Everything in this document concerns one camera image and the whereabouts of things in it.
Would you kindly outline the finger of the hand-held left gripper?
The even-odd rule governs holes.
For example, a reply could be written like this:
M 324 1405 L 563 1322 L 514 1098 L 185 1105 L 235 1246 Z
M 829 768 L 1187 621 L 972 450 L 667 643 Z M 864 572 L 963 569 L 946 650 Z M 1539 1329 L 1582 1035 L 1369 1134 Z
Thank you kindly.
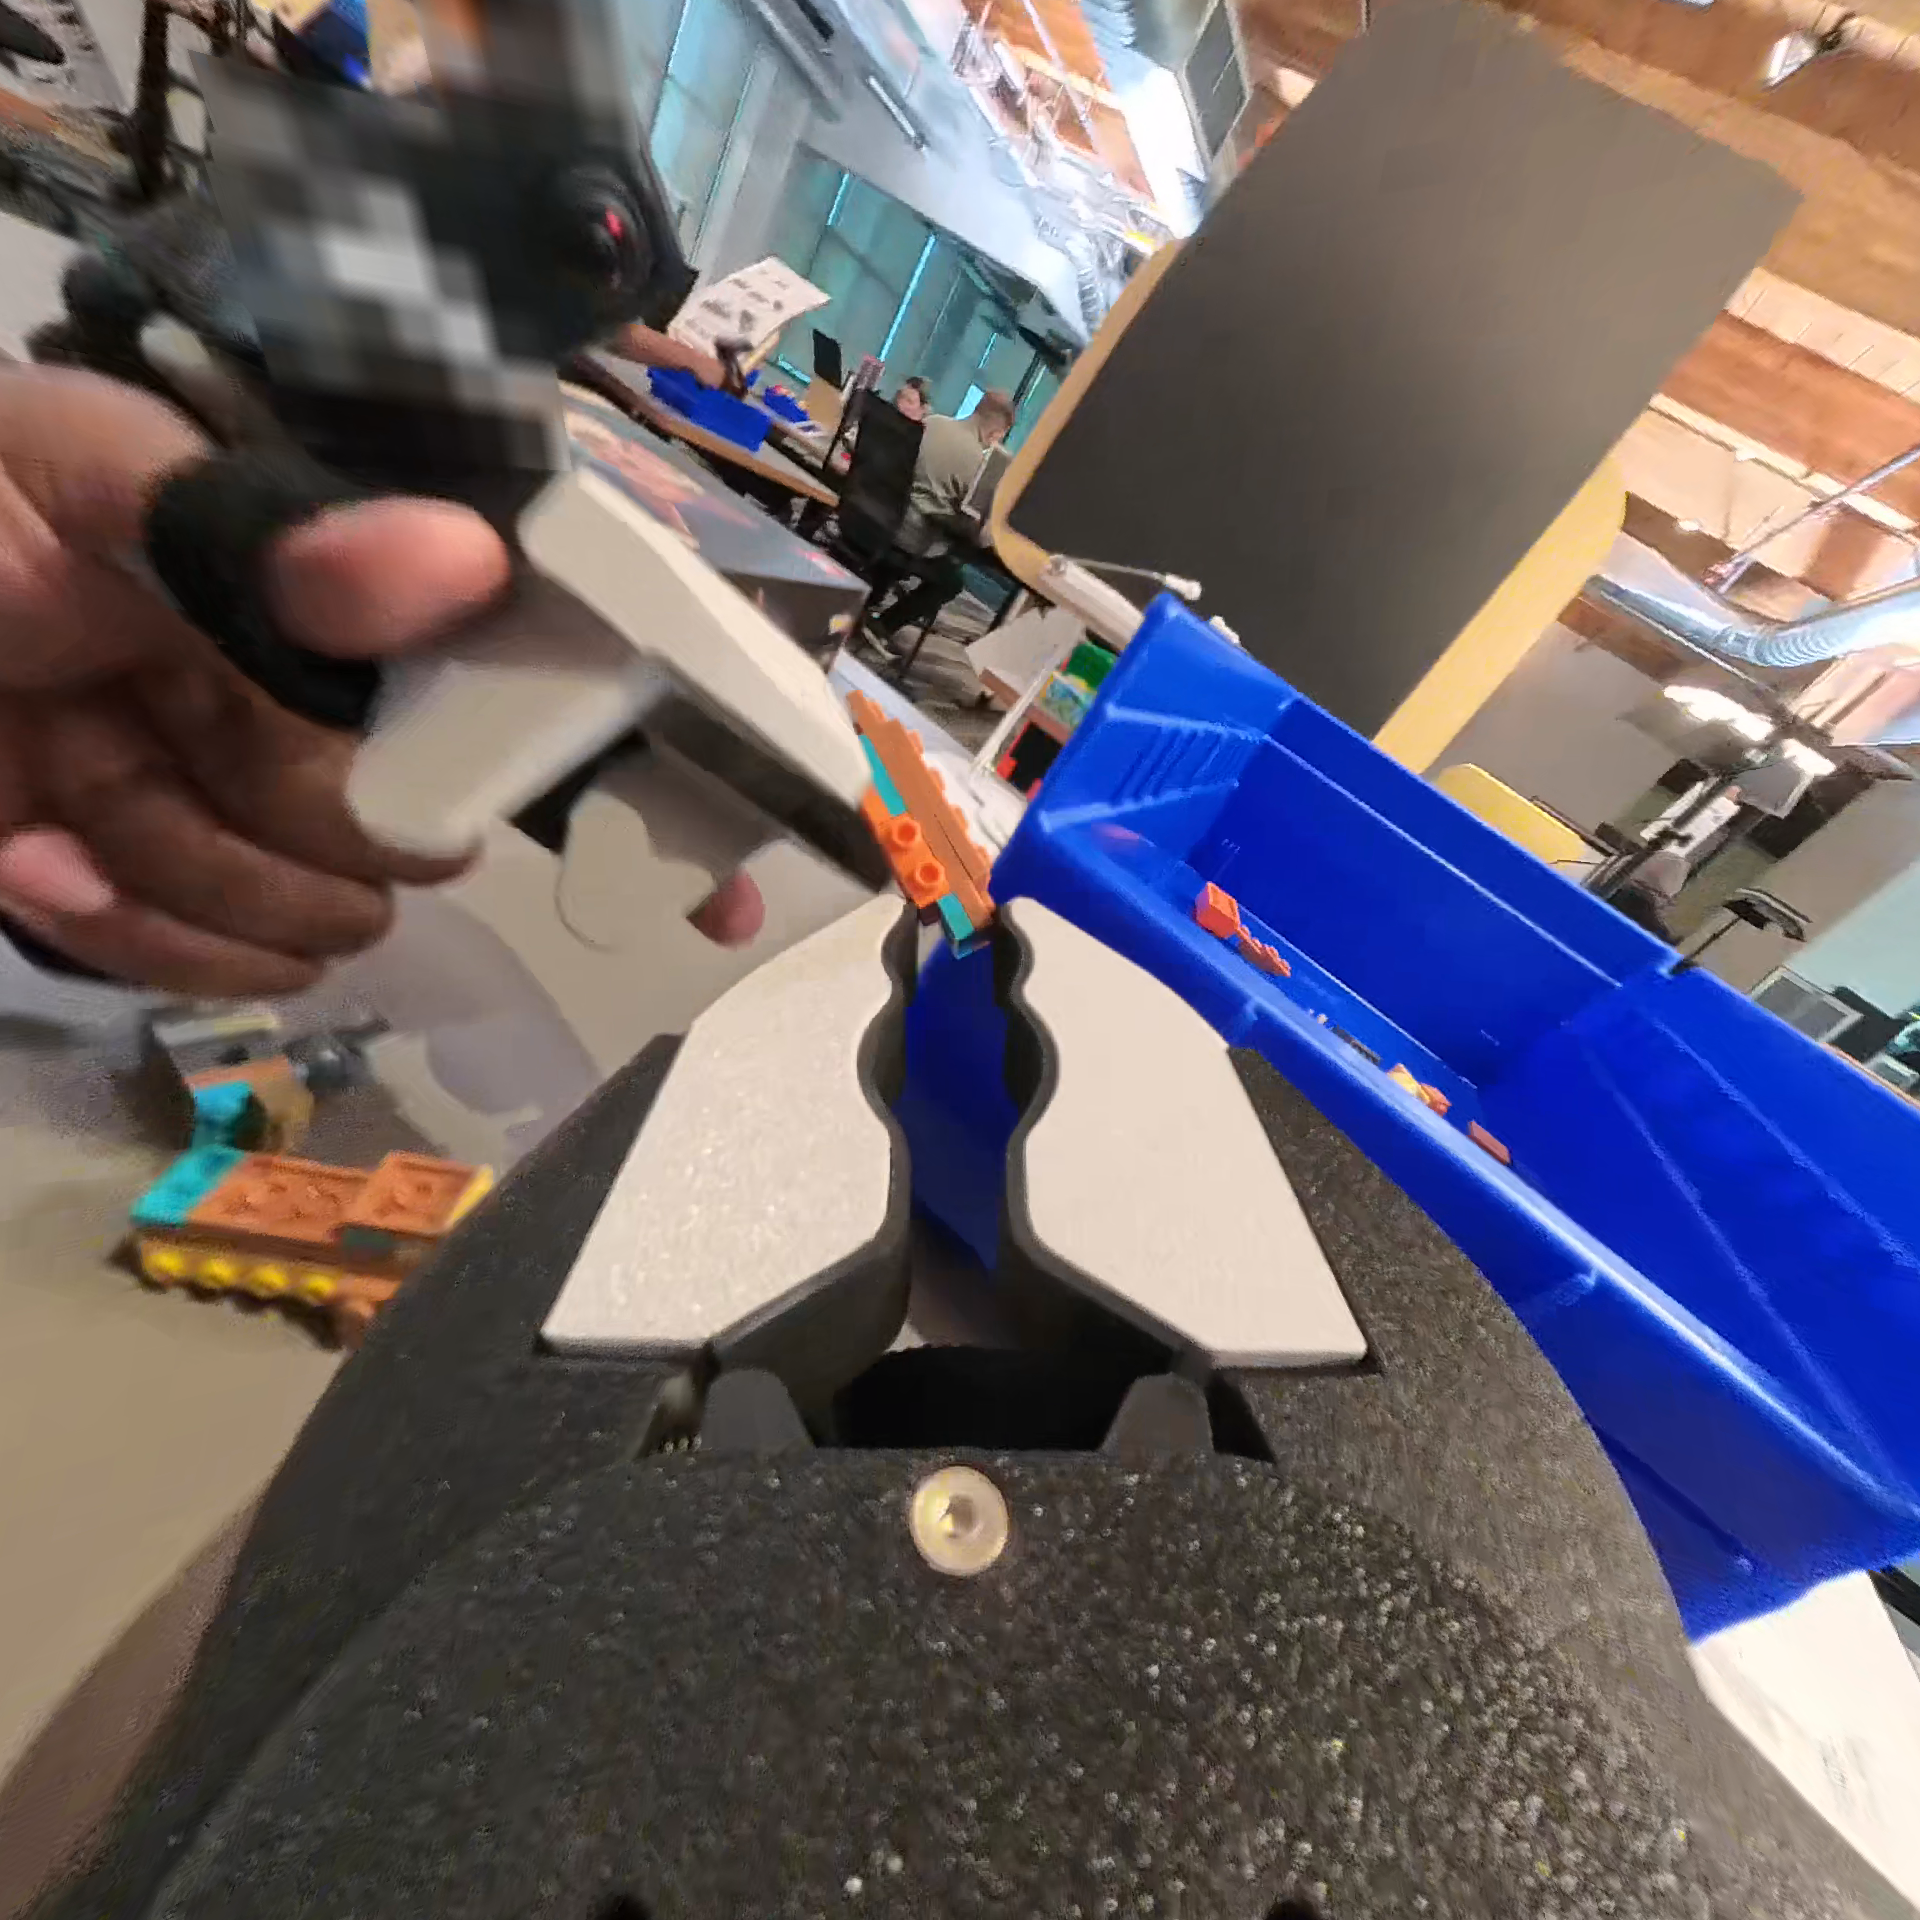
M 763 933 L 752 863 L 768 842 L 795 842 L 860 898 L 887 886 L 860 804 L 768 767 L 748 767 L 748 789 L 728 789 L 686 754 L 618 754 L 573 804 L 556 908 L 590 950 L 632 946 L 663 921 L 745 950 Z
M 644 813 L 653 776 L 684 804 L 684 842 L 708 840 L 686 863 L 725 874 L 781 836 L 856 886 L 892 886 L 864 747 L 806 643 L 594 468 L 524 504 L 514 536 L 632 649 L 644 768 L 621 795 Z

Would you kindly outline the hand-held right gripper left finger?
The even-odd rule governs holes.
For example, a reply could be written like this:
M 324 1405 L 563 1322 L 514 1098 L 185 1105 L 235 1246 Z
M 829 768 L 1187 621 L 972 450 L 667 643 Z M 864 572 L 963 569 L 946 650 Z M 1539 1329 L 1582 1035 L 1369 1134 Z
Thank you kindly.
M 919 920 L 873 898 L 723 992 L 684 1035 L 544 1322 L 560 1357 L 723 1357 L 892 1209 L 873 1035 Z

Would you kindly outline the orange teal brick assembly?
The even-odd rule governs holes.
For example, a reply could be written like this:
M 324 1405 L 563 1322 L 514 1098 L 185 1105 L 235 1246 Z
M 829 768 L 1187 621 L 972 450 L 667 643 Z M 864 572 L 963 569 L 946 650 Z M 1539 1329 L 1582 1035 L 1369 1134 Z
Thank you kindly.
M 868 767 L 860 821 L 895 892 L 946 935 L 955 959 L 979 954 L 997 933 L 990 842 L 972 831 L 957 790 L 922 754 L 914 726 L 864 692 L 849 692 L 842 703 Z

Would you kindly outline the silver flexible duct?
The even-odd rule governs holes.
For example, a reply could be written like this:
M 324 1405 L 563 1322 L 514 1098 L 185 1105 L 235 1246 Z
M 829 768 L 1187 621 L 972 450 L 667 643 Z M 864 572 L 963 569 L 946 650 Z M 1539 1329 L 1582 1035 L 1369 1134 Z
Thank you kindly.
M 1586 579 L 1582 599 L 1598 599 L 1602 608 L 1622 610 L 1628 621 L 1665 635 L 1677 649 L 1752 667 L 1804 667 L 1885 649 L 1915 662 L 1920 649 L 1920 586 L 1889 586 L 1791 621 L 1757 617 L 1694 586 L 1672 596 L 1628 586 L 1604 572 Z

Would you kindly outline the dark grey divider panel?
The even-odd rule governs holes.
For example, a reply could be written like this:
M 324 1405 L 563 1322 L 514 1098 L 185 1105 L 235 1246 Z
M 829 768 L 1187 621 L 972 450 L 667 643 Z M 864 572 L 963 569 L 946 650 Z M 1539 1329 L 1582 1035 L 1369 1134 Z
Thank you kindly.
M 1421 773 L 1608 555 L 1620 440 L 1796 207 L 1515 13 L 1384 3 L 1124 290 L 1001 555 L 1196 583 Z

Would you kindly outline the orange yellow brick train model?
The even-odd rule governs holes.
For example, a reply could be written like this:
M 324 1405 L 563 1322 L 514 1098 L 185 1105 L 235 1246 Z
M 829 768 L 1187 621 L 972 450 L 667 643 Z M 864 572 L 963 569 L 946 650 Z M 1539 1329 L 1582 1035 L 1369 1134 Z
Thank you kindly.
M 188 1147 L 131 1203 L 127 1264 L 153 1291 L 304 1318 L 358 1351 L 411 1273 L 493 1190 L 489 1165 L 394 1150 L 374 1166 Z

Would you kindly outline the small grey brick model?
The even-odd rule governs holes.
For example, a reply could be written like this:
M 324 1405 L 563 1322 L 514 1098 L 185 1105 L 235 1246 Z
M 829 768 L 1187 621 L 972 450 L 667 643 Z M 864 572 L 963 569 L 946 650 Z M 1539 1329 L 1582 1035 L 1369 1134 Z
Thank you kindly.
M 171 1006 L 142 1018 L 138 1060 L 180 1091 L 188 1147 L 298 1153 L 317 1100 L 371 1080 L 383 1018 L 289 1029 L 271 1006 Z

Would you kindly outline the person's left hand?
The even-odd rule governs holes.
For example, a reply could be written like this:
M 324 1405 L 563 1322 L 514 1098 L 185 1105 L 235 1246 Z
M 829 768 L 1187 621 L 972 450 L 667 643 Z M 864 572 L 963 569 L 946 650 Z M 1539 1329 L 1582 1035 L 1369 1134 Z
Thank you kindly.
M 6 971 L 157 996 L 294 996 L 374 950 L 397 892 L 470 857 L 371 842 L 353 742 L 277 709 L 136 569 L 138 525 L 211 446 L 68 366 L 0 381 Z

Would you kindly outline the dark printed toy set box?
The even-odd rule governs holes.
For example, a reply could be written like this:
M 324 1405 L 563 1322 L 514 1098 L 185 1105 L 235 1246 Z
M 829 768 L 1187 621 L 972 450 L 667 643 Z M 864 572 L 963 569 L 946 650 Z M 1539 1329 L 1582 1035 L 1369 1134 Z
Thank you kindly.
M 829 657 L 854 640 L 864 583 L 728 491 L 686 446 L 607 397 L 563 386 L 573 459 L 654 516 L 713 572 L 745 590 L 786 640 Z

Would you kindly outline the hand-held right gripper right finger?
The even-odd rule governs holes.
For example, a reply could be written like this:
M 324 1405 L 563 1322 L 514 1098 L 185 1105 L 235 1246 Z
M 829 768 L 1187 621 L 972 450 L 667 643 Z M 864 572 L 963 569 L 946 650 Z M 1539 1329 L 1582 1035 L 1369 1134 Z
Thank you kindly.
M 1207 1368 L 1349 1368 L 1369 1336 L 1223 1035 L 1040 902 L 1001 908 L 1004 1234 L 1027 1307 Z

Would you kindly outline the black office chair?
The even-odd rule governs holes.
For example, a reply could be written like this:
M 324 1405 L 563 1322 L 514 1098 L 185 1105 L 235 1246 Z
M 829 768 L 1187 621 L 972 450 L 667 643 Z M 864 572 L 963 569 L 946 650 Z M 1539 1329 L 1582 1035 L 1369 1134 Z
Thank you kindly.
M 922 423 L 901 421 L 892 401 L 868 397 L 860 408 L 856 446 L 837 494 L 829 555 L 849 561 L 868 590 L 907 586 L 907 569 L 887 561 L 887 546 L 907 512 L 919 446 Z

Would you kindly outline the blue plastic bin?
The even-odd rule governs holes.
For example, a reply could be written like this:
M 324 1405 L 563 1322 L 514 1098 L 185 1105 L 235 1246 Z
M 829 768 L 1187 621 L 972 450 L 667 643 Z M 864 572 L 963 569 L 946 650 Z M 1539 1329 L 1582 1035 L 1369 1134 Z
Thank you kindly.
M 653 366 L 646 391 L 660 408 L 690 421 L 708 439 L 757 454 L 773 429 L 773 413 L 757 408 L 757 397 L 734 397 L 725 391 L 708 391 L 684 366 Z
M 1204 883 L 1295 981 L 1192 921 Z M 1266 1060 L 1486 1273 L 1620 1466 L 1694 1638 L 1915 1559 L 1906 1098 L 1682 971 L 1171 596 L 991 898 L 1044 902 Z M 1310 1006 L 1448 1089 L 1452 1119 Z

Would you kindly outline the pile of loose toy bricks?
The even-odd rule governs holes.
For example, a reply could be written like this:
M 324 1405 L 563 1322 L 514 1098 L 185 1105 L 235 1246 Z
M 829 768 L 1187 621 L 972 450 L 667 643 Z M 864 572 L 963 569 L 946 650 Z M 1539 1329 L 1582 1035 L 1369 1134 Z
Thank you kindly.
M 1216 886 L 1216 883 L 1204 883 L 1204 886 L 1196 886 L 1196 898 L 1192 898 L 1192 921 L 1196 921 L 1207 935 L 1235 946 L 1237 959 L 1240 959 L 1244 965 L 1254 965 L 1258 975 L 1266 975 L 1266 981 L 1295 981 L 1295 965 L 1282 959 L 1282 950 L 1265 946 L 1265 942 L 1240 921 L 1240 908 L 1237 908 L 1237 902 L 1235 902 L 1223 886 Z M 1308 1014 L 1310 1014 L 1310 1024 L 1322 1024 L 1330 1035 L 1339 1035 L 1347 1051 L 1354 1051 L 1369 1068 L 1377 1068 L 1381 1080 L 1392 1080 L 1404 1098 L 1421 1100 L 1421 1105 L 1425 1105 L 1430 1113 L 1437 1113 L 1437 1119 L 1452 1119 L 1452 1091 L 1448 1091 L 1448 1089 L 1437 1089 L 1437 1086 L 1430 1086 L 1430 1080 L 1415 1080 L 1415 1070 L 1414 1070 L 1410 1062 L 1381 1062 L 1381 1053 L 1377 1053 L 1371 1043 L 1354 1042 L 1354 1035 L 1349 1035 L 1347 1029 L 1339 1029 L 1326 1010 L 1310 1006 Z M 1499 1166 L 1515 1166 L 1515 1150 L 1510 1150 L 1499 1137 L 1491 1137 L 1474 1113 L 1462 1113 L 1454 1126 L 1462 1126 L 1483 1153 L 1491 1153 Z

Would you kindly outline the white instruction sheet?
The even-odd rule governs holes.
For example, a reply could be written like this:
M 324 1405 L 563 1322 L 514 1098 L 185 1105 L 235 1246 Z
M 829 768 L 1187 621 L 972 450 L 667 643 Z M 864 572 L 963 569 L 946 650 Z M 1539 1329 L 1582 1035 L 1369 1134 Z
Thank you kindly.
M 674 314 L 667 338 L 713 358 L 734 348 L 745 364 L 752 364 L 786 333 L 786 325 L 825 302 L 825 290 L 810 283 L 768 253 L 728 275 L 699 278 Z

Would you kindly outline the colourful printed box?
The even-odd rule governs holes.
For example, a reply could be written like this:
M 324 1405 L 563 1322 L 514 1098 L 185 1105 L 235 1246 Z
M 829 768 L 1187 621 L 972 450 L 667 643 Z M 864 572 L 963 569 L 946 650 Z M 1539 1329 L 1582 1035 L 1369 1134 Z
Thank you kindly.
M 1030 716 L 1064 742 L 1087 716 L 1101 681 L 1113 667 L 1113 650 L 1098 640 L 1078 640 L 1040 681 Z

